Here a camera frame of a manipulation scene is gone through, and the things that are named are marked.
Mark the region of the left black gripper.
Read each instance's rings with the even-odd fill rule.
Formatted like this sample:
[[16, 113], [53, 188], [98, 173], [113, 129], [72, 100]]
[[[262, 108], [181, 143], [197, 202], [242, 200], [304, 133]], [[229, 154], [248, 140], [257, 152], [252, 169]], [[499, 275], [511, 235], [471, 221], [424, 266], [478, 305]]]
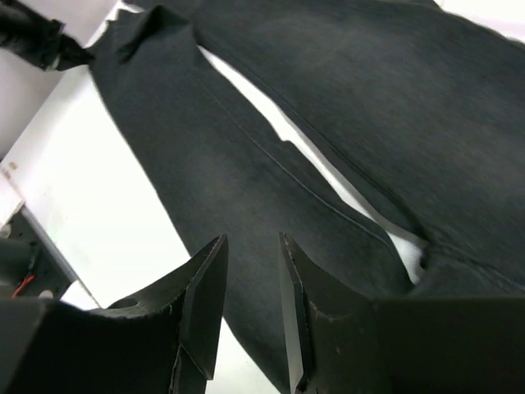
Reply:
[[94, 60], [65, 32], [63, 22], [30, 7], [1, 9], [1, 48], [43, 71], [65, 71]]

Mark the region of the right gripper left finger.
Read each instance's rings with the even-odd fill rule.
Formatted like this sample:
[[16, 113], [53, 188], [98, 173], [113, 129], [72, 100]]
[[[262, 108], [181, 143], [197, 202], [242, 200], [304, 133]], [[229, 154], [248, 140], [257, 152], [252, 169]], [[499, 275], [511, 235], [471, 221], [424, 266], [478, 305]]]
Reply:
[[203, 393], [213, 379], [228, 269], [219, 236], [106, 309], [1, 302], [4, 393]]

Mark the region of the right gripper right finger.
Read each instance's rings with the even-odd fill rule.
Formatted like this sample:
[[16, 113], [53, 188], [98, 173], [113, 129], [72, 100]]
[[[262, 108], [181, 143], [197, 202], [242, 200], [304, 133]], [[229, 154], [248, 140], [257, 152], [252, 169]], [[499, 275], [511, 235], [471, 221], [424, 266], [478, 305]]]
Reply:
[[293, 393], [521, 393], [521, 296], [368, 297], [279, 236]]

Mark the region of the black trousers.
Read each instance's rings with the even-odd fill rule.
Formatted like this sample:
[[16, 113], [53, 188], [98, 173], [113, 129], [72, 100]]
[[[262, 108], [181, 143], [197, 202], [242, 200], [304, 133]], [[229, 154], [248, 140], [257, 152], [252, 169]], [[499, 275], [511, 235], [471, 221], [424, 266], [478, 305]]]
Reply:
[[277, 236], [366, 299], [524, 295], [524, 46], [411, 1], [144, 1], [90, 66], [224, 316], [290, 390]]

